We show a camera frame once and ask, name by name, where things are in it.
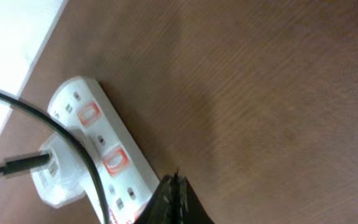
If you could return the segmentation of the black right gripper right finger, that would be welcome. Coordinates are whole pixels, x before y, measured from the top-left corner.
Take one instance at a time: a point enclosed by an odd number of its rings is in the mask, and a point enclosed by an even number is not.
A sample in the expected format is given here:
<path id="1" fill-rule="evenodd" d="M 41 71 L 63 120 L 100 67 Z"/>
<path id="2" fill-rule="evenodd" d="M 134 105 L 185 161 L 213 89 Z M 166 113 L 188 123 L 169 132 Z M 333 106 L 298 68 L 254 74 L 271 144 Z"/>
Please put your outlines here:
<path id="1" fill-rule="evenodd" d="M 188 179 L 175 173 L 174 180 L 177 185 L 174 200 L 175 223 L 214 224 L 212 219 L 206 213 L 206 210 Z"/>

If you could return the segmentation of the white power extension strip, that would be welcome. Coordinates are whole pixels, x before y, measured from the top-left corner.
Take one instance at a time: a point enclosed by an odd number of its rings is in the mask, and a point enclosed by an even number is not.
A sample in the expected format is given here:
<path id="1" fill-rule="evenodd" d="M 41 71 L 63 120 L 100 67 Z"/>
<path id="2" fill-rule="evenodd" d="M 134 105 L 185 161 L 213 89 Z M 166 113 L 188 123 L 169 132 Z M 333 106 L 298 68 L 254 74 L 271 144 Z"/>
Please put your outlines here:
<path id="1" fill-rule="evenodd" d="M 89 77 L 65 81 L 47 112 L 84 140 L 103 183 L 110 222 L 134 223 L 160 181 L 100 84 Z"/>

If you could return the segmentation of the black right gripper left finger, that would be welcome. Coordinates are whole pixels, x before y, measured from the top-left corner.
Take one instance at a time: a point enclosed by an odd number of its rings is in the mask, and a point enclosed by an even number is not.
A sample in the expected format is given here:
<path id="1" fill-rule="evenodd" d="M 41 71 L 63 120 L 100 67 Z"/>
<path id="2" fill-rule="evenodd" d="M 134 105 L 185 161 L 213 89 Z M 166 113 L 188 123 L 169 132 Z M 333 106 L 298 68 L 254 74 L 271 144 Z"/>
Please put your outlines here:
<path id="1" fill-rule="evenodd" d="M 165 175 L 135 224 L 178 223 L 178 174 Z"/>

